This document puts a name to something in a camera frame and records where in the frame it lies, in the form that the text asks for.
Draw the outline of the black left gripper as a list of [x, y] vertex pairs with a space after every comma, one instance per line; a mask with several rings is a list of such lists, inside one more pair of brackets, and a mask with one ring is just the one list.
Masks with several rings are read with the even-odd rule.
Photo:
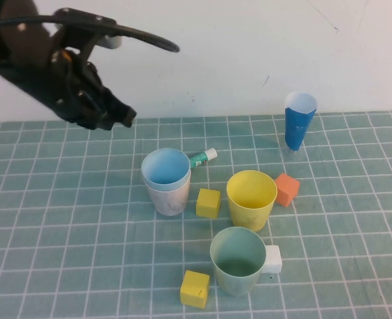
[[88, 58], [102, 38], [81, 28], [0, 29], [0, 75], [50, 108], [59, 118], [88, 130], [131, 128], [137, 112], [104, 88]]

